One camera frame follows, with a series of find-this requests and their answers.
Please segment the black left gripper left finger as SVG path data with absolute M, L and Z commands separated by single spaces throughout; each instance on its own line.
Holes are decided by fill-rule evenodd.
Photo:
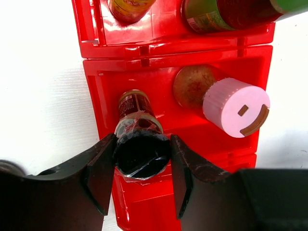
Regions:
M 108 214 L 116 136 L 38 175 L 0 172 L 3 231 L 100 231 Z

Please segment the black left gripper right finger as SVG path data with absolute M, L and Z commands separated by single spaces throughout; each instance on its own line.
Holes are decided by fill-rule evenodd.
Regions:
M 305 231 L 308 172 L 249 169 L 230 173 L 171 136 L 177 218 L 183 231 Z

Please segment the small dark pepper shaker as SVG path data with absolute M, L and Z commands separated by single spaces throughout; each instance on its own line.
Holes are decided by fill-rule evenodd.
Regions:
M 157 120 L 148 96 L 130 90 L 118 102 L 115 166 L 129 180 L 148 180 L 163 172 L 171 157 L 170 140 Z

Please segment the pink-lidded spice jar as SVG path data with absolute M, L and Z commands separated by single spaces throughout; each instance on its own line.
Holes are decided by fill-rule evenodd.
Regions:
M 270 111 L 264 89 L 207 64 L 183 67 L 175 76 L 173 96 L 181 107 L 203 115 L 234 138 L 258 131 Z

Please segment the green-label red sauce bottle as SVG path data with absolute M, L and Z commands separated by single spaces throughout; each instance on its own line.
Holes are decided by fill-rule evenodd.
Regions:
M 181 14 L 197 33 L 238 31 L 308 11 L 307 0 L 184 0 Z

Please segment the yellow-label brown sauce bottle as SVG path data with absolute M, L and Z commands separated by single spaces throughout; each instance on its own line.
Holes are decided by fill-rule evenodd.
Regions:
M 141 20 L 156 0 L 109 0 L 108 7 L 115 18 L 126 23 Z

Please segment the red-lidded brown sauce jar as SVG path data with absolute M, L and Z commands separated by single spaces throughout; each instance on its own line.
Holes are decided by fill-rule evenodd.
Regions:
M 25 171 L 17 164 L 7 161 L 0 160 L 0 171 L 4 173 L 10 173 L 16 176 L 25 176 Z

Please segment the red plastic divided bin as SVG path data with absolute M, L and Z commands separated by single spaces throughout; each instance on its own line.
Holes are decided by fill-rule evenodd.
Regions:
M 85 76 L 99 137 L 114 132 L 118 101 L 141 90 L 166 135 L 178 135 L 195 152 L 235 172 L 256 164 L 258 133 L 230 137 L 202 115 L 182 108 L 172 93 L 182 67 L 209 64 L 232 78 L 265 88 L 275 24 L 244 31 L 198 34 L 182 18 L 180 0 L 158 0 L 134 24 L 124 24 L 105 0 L 72 2 Z

